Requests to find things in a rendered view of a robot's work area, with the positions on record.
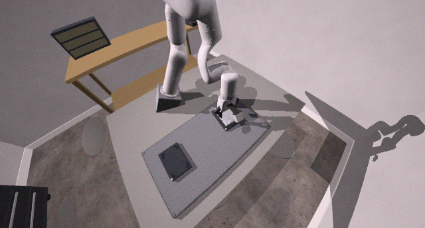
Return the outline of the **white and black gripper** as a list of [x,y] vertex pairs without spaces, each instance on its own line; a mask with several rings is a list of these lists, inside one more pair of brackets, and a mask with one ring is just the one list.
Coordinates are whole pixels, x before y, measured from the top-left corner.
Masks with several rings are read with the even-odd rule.
[[233,100],[224,100],[224,99],[221,98],[221,96],[219,96],[218,103],[217,103],[217,109],[214,111],[214,113],[218,114],[218,117],[222,118],[222,113],[229,109],[227,105],[230,104],[230,103],[233,103],[235,105],[235,104],[237,104],[238,101],[239,101],[239,99],[237,97],[235,97]]

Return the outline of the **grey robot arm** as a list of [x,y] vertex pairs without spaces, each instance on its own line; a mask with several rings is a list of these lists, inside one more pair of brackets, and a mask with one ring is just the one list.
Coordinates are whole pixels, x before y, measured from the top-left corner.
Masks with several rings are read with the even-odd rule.
[[199,49],[198,65],[203,80],[207,84],[220,80],[221,98],[233,100],[237,91],[238,73],[226,61],[207,65],[211,49],[222,39],[216,0],[163,1],[166,2],[167,36],[170,40],[171,51],[164,84],[160,88],[162,95],[174,98],[179,94],[179,82],[187,63],[186,19],[197,20],[199,26],[202,44]]

